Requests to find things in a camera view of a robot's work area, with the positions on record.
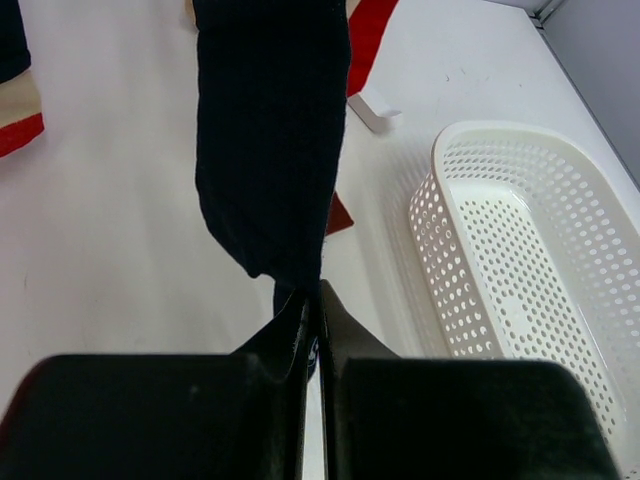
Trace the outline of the navy sock red toe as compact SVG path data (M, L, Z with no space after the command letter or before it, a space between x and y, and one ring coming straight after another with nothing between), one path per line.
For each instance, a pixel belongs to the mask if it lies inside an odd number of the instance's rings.
M2 1L1 157L25 147L45 130L31 64L19 1Z

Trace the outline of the navy patterned sock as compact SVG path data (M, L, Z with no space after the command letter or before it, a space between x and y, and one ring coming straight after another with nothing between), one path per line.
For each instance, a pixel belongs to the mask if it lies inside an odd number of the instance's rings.
M319 289L351 60L342 1L197 1L195 185L209 233L273 308Z

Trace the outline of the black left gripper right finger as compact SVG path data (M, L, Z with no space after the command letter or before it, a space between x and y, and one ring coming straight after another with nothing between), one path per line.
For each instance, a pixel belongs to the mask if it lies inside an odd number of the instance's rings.
M321 285L330 479L615 479L586 394L546 361L396 355Z

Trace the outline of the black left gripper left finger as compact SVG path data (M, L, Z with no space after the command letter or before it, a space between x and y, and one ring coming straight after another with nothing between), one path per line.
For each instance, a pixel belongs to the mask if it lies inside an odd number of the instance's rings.
M1 421L5 479L298 479L310 305L229 354L57 355Z

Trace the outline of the beige striped sock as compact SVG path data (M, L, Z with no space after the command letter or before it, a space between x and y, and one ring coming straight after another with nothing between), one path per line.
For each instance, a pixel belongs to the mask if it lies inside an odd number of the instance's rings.
M332 235L346 230L354 225L354 220L347 211L337 192L334 192L331 199L326 235Z

